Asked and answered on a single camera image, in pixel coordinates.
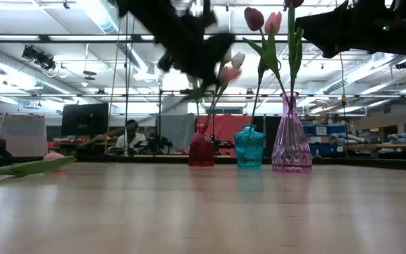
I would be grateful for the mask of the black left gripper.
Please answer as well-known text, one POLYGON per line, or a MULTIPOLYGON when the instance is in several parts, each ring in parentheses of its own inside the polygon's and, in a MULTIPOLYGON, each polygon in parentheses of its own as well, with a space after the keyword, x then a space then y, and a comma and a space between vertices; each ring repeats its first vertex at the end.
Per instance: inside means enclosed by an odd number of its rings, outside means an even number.
POLYGON ((218 33, 207 40, 168 40, 164 46, 166 52, 158 61, 159 69, 167 72, 172 65, 187 74, 192 88, 208 88, 219 85, 220 80, 214 69, 217 62, 235 41, 231 33, 218 33))

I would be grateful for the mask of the black monitor screen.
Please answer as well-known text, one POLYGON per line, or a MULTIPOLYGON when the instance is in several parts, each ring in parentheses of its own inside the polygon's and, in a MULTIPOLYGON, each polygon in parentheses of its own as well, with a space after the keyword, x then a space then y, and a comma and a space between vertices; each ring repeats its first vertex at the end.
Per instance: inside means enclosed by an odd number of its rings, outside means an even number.
POLYGON ((68 104, 63 107, 61 135, 103 134, 108 128, 109 104, 68 104))

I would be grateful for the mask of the grey hanging cloth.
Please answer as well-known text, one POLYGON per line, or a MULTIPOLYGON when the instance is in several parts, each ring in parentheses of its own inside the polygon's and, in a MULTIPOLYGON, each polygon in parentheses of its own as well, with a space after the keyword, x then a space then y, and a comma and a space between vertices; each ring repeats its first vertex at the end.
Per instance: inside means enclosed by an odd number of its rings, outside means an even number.
POLYGON ((195 119, 194 114, 161 116, 161 136, 172 143, 170 153, 189 148, 195 135, 195 119))

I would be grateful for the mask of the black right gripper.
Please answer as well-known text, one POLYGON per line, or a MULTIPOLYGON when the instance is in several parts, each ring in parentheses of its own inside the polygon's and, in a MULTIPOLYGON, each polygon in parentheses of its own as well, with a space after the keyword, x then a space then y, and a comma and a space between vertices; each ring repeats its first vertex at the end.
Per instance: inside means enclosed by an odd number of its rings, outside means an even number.
POLYGON ((386 7, 385 0, 345 0, 327 13, 297 18, 295 25, 304 30, 305 39, 326 39, 324 58, 349 51, 349 39, 354 48, 368 52, 404 54, 401 20, 404 0, 393 0, 386 7), (351 25, 354 13, 354 27, 351 25))

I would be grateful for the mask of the purple glass vase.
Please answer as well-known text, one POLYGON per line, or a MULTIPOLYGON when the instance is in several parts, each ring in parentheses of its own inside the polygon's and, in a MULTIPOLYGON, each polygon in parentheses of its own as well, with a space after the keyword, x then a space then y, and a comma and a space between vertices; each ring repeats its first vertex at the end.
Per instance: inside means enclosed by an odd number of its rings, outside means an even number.
POLYGON ((298 92, 281 94, 281 116, 271 156, 272 169, 280 173, 310 174, 312 154, 297 112, 298 92))

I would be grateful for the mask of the red cloth panel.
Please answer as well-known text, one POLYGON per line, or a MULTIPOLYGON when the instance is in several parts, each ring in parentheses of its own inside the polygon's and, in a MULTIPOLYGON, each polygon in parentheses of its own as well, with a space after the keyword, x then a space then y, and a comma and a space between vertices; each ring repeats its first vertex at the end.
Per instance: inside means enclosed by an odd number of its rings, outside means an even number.
MULTIPOLYGON (((207 115, 197 116, 195 120, 195 132, 197 132, 197 125, 204 125, 207 120, 207 115)), ((216 115, 214 117, 215 127, 213 127, 213 119, 209 120, 208 128, 206 134, 215 135, 215 138, 220 141, 231 141, 235 144, 234 135, 236 133, 242 132, 242 127, 244 125, 251 124, 251 116, 236 116, 232 114, 216 115)), ((214 150, 216 156, 219 155, 230 155, 230 157, 235 158, 234 148, 219 148, 214 150)))

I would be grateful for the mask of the teal glass vase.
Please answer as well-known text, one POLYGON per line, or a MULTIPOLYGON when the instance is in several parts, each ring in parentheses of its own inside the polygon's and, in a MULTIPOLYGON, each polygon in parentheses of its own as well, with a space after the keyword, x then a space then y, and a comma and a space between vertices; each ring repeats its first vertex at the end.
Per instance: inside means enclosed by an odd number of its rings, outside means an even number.
POLYGON ((235 156, 239 169, 261 169, 264 153, 264 134, 255 131, 255 125, 244 125, 234 135, 235 156))

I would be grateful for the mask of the black table border rail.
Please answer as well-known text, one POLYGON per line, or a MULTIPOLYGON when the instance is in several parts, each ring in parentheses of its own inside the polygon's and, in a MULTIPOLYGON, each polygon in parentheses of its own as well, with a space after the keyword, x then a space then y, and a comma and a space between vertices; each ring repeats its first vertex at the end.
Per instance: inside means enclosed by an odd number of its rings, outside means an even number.
MULTIPOLYGON (((0 167, 14 163, 42 160, 42 157, 0 157, 0 167)), ((147 164, 187 164, 187 157, 107 157, 107 156, 77 156, 77 162, 98 163, 147 163, 147 164)), ((346 165, 354 167, 375 167, 384 169, 406 170, 404 159, 371 159, 371 158, 316 158, 312 165, 346 165)))

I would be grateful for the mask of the pale cloth covered panel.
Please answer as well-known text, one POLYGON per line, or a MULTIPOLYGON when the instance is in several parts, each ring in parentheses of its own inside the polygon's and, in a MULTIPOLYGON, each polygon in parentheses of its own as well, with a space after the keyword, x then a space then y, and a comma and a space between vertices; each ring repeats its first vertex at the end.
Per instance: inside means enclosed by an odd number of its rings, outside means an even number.
POLYGON ((14 157, 43 157, 48 153, 43 115, 0 114, 0 140, 14 157))

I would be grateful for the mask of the black metal frame stand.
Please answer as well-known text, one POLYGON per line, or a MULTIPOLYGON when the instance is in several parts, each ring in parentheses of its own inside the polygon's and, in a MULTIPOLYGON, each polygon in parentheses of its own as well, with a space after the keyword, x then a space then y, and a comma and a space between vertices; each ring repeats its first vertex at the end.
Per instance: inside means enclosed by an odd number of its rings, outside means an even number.
MULTIPOLYGON (((169 97, 169 96, 178 97, 177 95, 166 95, 164 98, 169 97)), ((197 109, 202 109, 201 107, 197 107, 197 105, 196 105, 195 102, 187 102, 187 107, 188 107, 187 113, 188 113, 188 114, 194 114, 194 115, 196 116, 196 118, 197 118, 197 109)), ((157 119, 158 132, 160 132, 160 135, 161 135, 161 116, 158 116, 158 119, 157 119)), ((186 149, 186 150, 182 150, 182 151, 180 151, 180 152, 171 153, 171 154, 188 154, 188 153, 189 153, 189 149, 190 149, 190 146, 189 146, 189 148, 186 149)))

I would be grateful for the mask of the black overhead light bar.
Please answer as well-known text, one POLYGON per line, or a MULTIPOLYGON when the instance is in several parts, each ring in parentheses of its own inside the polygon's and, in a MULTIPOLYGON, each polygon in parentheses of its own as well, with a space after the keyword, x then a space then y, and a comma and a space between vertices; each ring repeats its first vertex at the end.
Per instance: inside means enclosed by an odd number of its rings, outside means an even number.
POLYGON ((45 43, 45 44, 90 44, 90 43, 116 43, 116 42, 128 42, 128 43, 152 43, 154 41, 153 35, 143 34, 120 34, 120 35, 16 35, 0 34, 0 43, 45 43))

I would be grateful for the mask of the black ceiling track lights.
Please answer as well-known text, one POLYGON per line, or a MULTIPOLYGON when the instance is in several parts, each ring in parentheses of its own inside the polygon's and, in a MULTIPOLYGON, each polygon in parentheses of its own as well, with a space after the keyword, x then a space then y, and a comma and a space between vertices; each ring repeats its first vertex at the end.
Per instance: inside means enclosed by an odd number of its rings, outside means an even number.
POLYGON ((25 46, 22 57, 37 64, 42 70, 52 71, 56 68, 56 62, 52 55, 48 55, 33 46, 25 46))

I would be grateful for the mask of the wooden workbench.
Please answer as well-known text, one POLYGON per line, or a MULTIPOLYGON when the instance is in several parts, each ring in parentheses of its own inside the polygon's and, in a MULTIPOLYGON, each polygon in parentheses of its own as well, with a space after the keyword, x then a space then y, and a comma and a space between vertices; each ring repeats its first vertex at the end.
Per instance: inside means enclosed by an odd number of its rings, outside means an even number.
POLYGON ((346 145, 349 150, 406 149, 406 144, 354 144, 346 145))

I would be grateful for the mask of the red glass vase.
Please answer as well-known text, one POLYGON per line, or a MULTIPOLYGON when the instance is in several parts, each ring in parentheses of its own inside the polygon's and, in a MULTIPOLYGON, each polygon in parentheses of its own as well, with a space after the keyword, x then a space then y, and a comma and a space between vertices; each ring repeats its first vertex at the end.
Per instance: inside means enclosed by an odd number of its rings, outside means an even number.
POLYGON ((187 163, 190 167, 214 166, 214 146, 204 124, 196 126, 196 133, 190 143, 187 163))

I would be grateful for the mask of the person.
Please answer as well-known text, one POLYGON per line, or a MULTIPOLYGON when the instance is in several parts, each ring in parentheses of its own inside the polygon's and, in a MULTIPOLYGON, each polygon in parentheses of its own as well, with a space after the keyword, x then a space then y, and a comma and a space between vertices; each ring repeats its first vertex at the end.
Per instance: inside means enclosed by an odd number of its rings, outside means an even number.
POLYGON ((138 122, 134 119, 125 122, 125 133, 118 137, 116 148, 123 151, 124 156, 138 154, 140 148, 135 148, 135 145, 146 140, 144 134, 138 133, 138 122))

